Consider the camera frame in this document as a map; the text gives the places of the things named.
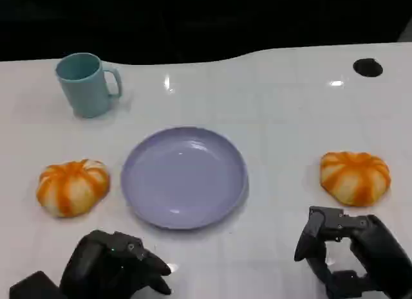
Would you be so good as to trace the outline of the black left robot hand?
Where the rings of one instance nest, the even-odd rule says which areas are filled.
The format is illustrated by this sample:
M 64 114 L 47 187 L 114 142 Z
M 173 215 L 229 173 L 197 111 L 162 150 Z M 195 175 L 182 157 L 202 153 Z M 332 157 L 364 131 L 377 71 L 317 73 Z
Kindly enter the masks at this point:
M 121 232 L 94 230 L 83 236 L 62 274 L 59 290 L 67 298 L 131 298 L 150 287 L 162 295 L 170 267 L 143 245 Z

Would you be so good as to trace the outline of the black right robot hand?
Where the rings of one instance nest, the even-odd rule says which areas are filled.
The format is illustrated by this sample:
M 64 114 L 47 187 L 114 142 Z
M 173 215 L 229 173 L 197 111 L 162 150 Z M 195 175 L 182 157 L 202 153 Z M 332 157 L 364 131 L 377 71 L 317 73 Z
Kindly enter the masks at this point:
M 326 242 L 351 240 L 350 249 L 366 270 L 330 271 Z M 295 249 L 324 284 L 328 298 L 360 298 L 378 291 L 388 298 L 411 298 L 411 260 L 386 225 L 375 215 L 350 216 L 339 208 L 312 206 Z

